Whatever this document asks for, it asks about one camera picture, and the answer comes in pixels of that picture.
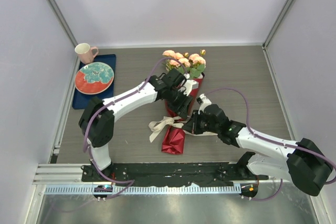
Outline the red wrapping paper sheet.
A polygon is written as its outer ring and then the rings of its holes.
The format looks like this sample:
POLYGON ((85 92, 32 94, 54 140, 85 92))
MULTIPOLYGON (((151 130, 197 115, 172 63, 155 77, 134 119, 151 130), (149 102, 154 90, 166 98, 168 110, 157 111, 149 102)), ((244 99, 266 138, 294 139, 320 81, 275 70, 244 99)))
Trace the red wrapping paper sheet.
MULTIPOLYGON (((204 73, 201 73, 199 77, 194 79, 194 81, 198 83, 198 87, 193 89, 190 93, 190 95, 193 97, 193 100, 189 105, 188 115, 191 114, 192 107, 196 100, 198 91, 202 85, 204 76, 205 76, 204 73)), ((175 154, 175 155, 183 154, 185 132, 182 129, 177 128, 176 126, 173 126, 174 123, 179 123, 182 120, 183 119, 165 120, 168 123, 167 124, 168 128, 167 128, 166 134, 162 142, 162 149, 161 149, 162 152, 169 153, 169 154, 175 154)))

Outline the cream ribbon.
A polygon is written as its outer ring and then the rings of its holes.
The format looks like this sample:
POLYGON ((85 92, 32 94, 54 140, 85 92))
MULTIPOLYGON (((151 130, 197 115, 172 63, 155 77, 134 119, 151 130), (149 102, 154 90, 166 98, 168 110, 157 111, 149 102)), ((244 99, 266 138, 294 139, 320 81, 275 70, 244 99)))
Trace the cream ribbon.
POLYGON ((148 127, 152 132, 149 141, 152 143, 166 126, 172 126, 181 130, 185 123, 186 121, 179 116, 164 116, 160 121, 152 121, 148 124, 148 127))

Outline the pink fake flower bouquet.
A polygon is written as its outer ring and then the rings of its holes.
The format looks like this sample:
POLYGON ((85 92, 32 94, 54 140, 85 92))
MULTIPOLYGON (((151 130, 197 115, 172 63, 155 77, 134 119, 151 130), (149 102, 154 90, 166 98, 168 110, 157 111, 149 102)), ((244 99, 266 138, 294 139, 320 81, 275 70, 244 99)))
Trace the pink fake flower bouquet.
POLYGON ((184 74, 184 70, 186 70, 189 79, 204 78, 204 70, 206 68, 205 49, 200 50, 198 54, 189 54, 188 52, 182 54, 173 50, 166 50, 162 55, 166 58, 164 65, 167 71, 176 69, 184 74))

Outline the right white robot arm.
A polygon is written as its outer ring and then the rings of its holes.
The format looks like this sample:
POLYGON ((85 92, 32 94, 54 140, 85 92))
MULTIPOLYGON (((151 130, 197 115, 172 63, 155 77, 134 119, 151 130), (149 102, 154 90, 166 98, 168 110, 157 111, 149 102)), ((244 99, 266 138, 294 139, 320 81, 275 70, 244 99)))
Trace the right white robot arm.
POLYGON ((227 145, 245 148, 247 152, 232 173, 242 179, 275 177, 317 196, 333 171, 331 163, 311 140, 295 142, 253 131, 244 123, 230 120, 216 104, 194 110, 182 129, 193 135, 214 133, 227 145))

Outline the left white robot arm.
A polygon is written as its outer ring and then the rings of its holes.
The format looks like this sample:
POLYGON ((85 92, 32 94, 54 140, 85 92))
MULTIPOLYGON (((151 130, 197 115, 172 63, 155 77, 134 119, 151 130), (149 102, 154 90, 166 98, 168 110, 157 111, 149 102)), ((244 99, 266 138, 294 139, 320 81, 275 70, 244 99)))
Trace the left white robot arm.
POLYGON ((192 91, 198 82, 188 80, 176 69, 160 76, 150 76, 137 87, 104 100, 93 97, 85 108, 79 127, 84 135, 85 151, 95 166, 93 174, 105 182, 112 174, 108 143, 113 137, 114 123, 131 111, 158 100, 167 102, 177 116, 186 118, 192 103, 192 91))

